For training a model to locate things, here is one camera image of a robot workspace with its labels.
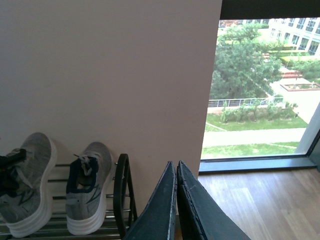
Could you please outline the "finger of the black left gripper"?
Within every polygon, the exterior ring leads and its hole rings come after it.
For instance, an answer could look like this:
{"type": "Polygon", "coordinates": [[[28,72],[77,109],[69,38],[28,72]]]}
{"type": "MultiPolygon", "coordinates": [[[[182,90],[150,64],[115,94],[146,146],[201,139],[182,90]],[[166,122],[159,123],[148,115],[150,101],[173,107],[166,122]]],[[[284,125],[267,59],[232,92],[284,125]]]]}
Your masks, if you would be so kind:
{"type": "Polygon", "coordinates": [[[12,156],[1,156],[0,157],[0,167],[1,168],[8,168],[16,163],[24,161],[27,156],[27,152],[25,149],[19,149],[17,153],[13,154],[12,156]]]}

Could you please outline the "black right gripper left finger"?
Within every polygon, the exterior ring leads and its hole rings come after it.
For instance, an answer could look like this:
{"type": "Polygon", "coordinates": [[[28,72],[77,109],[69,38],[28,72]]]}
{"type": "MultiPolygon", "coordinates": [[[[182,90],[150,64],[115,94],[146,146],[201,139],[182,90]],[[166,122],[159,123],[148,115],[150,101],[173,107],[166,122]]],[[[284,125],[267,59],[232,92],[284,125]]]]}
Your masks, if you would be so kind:
{"type": "Polygon", "coordinates": [[[177,177],[169,161],[147,202],[125,240],[173,240],[176,226],[177,177]]]}

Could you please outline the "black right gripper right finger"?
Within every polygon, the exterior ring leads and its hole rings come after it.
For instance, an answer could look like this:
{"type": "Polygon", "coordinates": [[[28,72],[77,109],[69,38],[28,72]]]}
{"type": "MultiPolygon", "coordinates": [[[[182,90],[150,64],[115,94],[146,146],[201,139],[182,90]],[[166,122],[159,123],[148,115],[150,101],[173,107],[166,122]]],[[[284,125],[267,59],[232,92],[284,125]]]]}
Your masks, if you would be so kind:
{"type": "Polygon", "coordinates": [[[183,161],[179,161],[176,174],[177,206],[184,240],[249,239],[219,207],[183,161]]]}

